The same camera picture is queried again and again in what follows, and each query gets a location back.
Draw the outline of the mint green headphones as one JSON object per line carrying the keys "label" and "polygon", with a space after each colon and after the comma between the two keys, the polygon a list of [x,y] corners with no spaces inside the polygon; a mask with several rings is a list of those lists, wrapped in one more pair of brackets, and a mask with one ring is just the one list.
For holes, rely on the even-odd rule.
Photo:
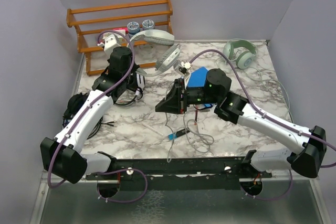
{"label": "mint green headphones", "polygon": [[223,54],[239,69],[247,69],[256,59],[258,48],[248,40],[235,38],[226,43]]}

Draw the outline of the blue black highlighter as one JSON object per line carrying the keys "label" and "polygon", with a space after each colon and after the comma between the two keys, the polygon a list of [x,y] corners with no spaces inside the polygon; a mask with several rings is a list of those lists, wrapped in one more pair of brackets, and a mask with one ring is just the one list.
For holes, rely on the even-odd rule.
{"label": "blue black highlighter", "polygon": [[178,130],[177,132],[171,133],[167,137],[168,137],[168,139],[170,141],[172,141],[172,140],[174,140],[176,138],[179,138],[179,137],[181,137],[183,135],[186,135],[189,132],[190,132],[190,130],[188,128],[187,129],[181,129],[181,130]]}

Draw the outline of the wooden shelf rack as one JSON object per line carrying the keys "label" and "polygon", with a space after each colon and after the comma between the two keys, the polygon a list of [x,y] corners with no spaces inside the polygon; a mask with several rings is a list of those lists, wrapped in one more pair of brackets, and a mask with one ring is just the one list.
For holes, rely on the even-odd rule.
{"label": "wooden shelf rack", "polygon": [[173,6],[171,0],[151,0],[133,3],[122,3],[107,6],[68,9],[66,23],[73,27],[77,34],[77,50],[86,59],[86,74],[98,75],[102,70],[91,69],[91,59],[103,49],[97,46],[98,35],[111,29],[128,31],[129,22],[137,22],[142,27],[146,19],[155,21],[155,28],[172,33],[171,16]]}

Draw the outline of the left blue white jar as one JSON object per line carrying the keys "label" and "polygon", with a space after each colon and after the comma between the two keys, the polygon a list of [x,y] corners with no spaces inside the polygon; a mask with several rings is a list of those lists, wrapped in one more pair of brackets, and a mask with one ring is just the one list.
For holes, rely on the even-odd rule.
{"label": "left blue white jar", "polygon": [[127,24],[127,29],[129,33],[136,34],[140,31],[140,25],[138,22],[129,22]]}

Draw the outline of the right blue white jar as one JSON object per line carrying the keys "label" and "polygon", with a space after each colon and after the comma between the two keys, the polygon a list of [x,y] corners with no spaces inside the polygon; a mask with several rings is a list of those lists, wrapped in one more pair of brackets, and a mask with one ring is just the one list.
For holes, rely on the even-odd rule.
{"label": "right blue white jar", "polygon": [[146,19],[142,22],[142,30],[155,29],[155,22],[151,19]]}

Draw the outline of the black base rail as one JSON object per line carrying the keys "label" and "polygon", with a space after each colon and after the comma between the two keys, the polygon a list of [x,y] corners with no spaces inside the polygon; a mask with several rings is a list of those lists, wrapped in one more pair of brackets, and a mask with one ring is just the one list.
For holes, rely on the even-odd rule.
{"label": "black base rail", "polygon": [[113,158],[108,174],[93,173],[86,180],[97,181],[104,189],[119,186],[121,190],[239,190],[241,183],[271,178],[271,173],[252,168],[246,157],[119,159]]}

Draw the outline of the black blue headphones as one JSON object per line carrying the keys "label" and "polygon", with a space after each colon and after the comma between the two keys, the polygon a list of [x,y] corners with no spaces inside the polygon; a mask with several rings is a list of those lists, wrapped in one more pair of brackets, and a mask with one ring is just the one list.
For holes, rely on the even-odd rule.
{"label": "black blue headphones", "polygon": [[[80,110],[80,108],[84,105],[86,102],[87,98],[89,96],[89,93],[78,93],[73,95],[67,104],[67,108],[63,114],[62,117],[62,127],[65,128],[70,121],[74,118],[74,116],[77,114],[77,112]],[[107,125],[110,127],[114,127],[115,121],[110,121],[110,122],[105,122],[103,123],[103,117],[98,121],[98,123],[95,125],[93,130],[88,136],[88,139],[94,137],[100,130],[101,126]]]}

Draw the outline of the blue white jar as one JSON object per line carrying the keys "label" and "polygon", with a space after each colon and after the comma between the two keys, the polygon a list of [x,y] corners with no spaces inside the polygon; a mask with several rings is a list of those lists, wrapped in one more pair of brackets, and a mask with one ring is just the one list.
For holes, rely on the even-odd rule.
{"label": "blue white jar", "polygon": [[142,22],[142,30],[155,29],[155,22],[151,19],[146,19]]}
{"label": "blue white jar", "polygon": [[140,31],[140,25],[138,22],[129,22],[127,24],[127,29],[129,33],[136,34]]}

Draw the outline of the white red box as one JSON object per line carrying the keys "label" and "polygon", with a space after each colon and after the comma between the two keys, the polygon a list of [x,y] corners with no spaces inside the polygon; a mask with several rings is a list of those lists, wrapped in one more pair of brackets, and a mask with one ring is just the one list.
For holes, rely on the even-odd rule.
{"label": "white red box", "polygon": [[126,42],[125,37],[127,36],[127,30],[125,28],[116,28],[114,31],[117,31],[118,33],[115,34],[116,37],[118,38],[118,41],[120,43]]}

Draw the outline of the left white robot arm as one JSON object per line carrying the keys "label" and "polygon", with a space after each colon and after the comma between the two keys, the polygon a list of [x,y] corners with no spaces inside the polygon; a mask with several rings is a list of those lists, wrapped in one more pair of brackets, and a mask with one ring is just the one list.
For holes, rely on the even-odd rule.
{"label": "left white robot arm", "polygon": [[40,150],[50,188],[57,187],[51,182],[52,174],[72,184],[92,173],[99,173],[104,179],[115,175],[112,156],[103,152],[82,155],[81,151],[96,124],[126,91],[127,78],[134,63],[133,46],[115,47],[110,55],[108,74],[95,81],[86,101],[70,123],[53,139],[43,139]]}

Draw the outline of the blue notebook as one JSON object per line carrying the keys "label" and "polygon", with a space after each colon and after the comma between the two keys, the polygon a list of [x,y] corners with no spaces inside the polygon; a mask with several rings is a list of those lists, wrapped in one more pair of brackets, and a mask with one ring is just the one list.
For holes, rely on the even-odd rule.
{"label": "blue notebook", "polygon": [[[201,67],[194,72],[191,73],[191,77],[187,84],[187,87],[203,87],[206,81],[206,75],[208,70],[205,67]],[[200,104],[200,105],[192,105],[198,111],[204,111],[211,109],[213,107],[212,104]]]}

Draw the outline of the red pen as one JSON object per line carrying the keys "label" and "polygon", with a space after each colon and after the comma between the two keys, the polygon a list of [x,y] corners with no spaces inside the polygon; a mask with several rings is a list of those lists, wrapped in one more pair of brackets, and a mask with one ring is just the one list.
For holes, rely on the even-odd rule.
{"label": "red pen", "polygon": [[194,125],[197,125],[197,119],[198,119],[198,110],[195,111]]}

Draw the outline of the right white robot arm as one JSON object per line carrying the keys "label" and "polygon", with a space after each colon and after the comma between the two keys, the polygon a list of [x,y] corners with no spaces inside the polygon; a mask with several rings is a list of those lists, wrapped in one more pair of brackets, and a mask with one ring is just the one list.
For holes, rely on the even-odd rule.
{"label": "right white robot arm", "polygon": [[214,104],[214,112],[222,120],[249,127],[284,146],[281,150],[248,152],[247,161],[241,164],[246,177],[267,170],[291,169],[301,176],[317,178],[327,150],[325,130],[294,125],[272,115],[232,92],[231,83],[231,78],[220,69],[209,70],[201,87],[187,87],[184,79],[175,79],[155,111],[184,114],[190,105]]}

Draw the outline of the black white headphones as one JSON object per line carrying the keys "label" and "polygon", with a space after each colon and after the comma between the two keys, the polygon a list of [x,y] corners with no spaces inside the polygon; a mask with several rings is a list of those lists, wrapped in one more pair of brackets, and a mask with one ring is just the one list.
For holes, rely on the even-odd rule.
{"label": "black white headphones", "polygon": [[130,101],[116,102],[114,105],[126,107],[142,99],[143,91],[145,89],[145,77],[138,73],[131,74],[127,84],[127,89],[134,92],[134,97]]}

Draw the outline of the white stick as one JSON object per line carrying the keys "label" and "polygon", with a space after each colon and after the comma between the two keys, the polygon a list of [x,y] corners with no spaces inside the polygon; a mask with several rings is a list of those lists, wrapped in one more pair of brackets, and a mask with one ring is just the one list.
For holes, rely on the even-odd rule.
{"label": "white stick", "polygon": [[143,125],[144,127],[146,127],[147,129],[151,130],[152,132],[156,133],[157,135],[162,136],[162,137],[165,137],[164,134],[162,134],[161,132],[159,132],[159,131],[156,130],[155,128],[149,126],[148,124],[142,122],[142,125]]}

